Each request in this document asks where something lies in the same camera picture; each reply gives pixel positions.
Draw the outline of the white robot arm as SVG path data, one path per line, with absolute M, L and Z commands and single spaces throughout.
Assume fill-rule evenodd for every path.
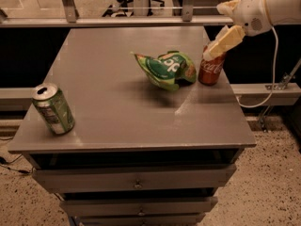
M 229 16 L 233 26 L 226 25 L 210 42 L 203 58 L 211 61 L 243 41 L 279 24 L 301 24 L 301 0 L 230 0 L 217 5 L 220 14 Z

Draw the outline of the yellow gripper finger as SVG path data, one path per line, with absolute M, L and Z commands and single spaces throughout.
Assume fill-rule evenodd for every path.
M 225 25 L 216 35 L 215 39 L 207 45 L 207 48 L 203 52 L 203 59 L 211 61 L 220 57 L 228 50 L 240 44 L 245 35 L 246 33 L 241 26 L 233 25 L 232 27 L 228 27 Z
M 232 17 L 234 9 L 240 2 L 241 0 L 230 0 L 227 2 L 223 2 L 218 4 L 216 6 L 216 9 L 220 14 Z

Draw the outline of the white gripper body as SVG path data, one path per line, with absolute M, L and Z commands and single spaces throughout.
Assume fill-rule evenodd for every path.
M 233 10 L 232 20 L 247 36 L 254 37 L 272 28 L 266 10 L 266 0 L 240 0 Z

